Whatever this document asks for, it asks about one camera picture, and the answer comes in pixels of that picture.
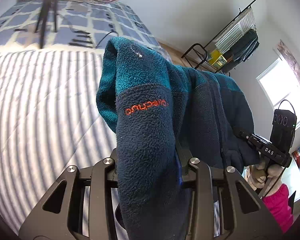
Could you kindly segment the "pink sleeve forearm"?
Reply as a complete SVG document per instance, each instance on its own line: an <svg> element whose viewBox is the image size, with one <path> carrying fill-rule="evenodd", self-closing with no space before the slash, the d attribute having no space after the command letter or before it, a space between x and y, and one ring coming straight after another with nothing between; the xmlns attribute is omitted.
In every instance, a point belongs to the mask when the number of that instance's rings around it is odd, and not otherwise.
<svg viewBox="0 0 300 240"><path fill-rule="evenodd" d="M283 233L286 233L293 224L292 208L288 205L288 196L288 187L286 184L282 184L275 193L262 198Z"/></svg>

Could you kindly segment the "gloved right hand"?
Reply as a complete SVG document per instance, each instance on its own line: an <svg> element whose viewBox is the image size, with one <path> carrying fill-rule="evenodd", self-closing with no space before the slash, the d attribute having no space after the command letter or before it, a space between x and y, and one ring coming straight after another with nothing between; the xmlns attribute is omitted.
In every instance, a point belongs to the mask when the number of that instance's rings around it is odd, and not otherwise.
<svg viewBox="0 0 300 240"><path fill-rule="evenodd" d="M252 166L248 177L248 184L254 191L257 189L264 190L263 197L272 196L282 186L282 171L283 167L277 164L266 168L266 161L261 158L258 164Z"/></svg>

